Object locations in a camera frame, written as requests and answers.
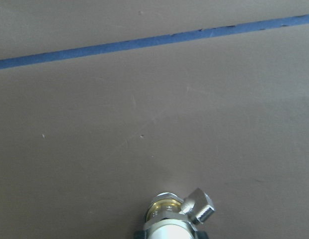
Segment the chrome angle valve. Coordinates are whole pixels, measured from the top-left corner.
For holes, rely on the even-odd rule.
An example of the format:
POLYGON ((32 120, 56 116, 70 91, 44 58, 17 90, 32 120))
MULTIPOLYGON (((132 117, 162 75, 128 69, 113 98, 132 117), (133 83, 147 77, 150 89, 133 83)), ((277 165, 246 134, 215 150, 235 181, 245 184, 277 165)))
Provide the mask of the chrome angle valve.
POLYGON ((203 224, 215 211, 215 206, 207 193, 195 189, 183 200, 180 211, 194 224, 203 224))

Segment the PPR pipe fitting brass nut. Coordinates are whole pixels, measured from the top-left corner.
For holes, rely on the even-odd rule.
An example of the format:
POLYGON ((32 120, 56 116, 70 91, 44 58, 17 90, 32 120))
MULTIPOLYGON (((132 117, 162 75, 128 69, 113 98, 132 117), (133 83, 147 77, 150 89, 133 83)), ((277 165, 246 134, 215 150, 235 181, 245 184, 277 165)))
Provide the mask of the PPR pipe fitting brass nut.
POLYGON ((171 192, 156 195, 145 214, 145 238, 193 239, 194 229, 181 211, 183 199, 171 192))

